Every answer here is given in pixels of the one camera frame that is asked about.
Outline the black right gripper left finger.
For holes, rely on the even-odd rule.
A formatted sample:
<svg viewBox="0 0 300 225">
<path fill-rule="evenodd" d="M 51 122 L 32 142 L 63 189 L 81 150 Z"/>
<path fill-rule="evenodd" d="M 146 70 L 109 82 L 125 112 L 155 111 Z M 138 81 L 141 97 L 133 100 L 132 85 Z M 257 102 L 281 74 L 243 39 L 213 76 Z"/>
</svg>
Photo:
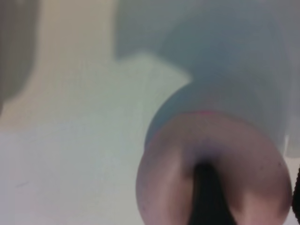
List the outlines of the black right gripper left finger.
<svg viewBox="0 0 300 225">
<path fill-rule="evenodd" d="M 192 212 L 189 225 L 235 225 L 219 176 L 208 162 L 194 169 Z"/>
</svg>

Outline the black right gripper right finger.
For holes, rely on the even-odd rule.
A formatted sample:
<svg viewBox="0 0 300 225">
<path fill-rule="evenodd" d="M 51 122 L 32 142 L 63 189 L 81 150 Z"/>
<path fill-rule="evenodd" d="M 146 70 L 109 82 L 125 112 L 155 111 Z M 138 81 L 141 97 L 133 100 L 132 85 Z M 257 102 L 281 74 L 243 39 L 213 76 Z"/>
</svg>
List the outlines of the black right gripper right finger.
<svg viewBox="0 0 300 225">
<path fill-rule="evenodd" d="M 300 224 L 300 168 L 298 169 L 297 179 L 292 196 L 292 211 Z"/>
</svg>

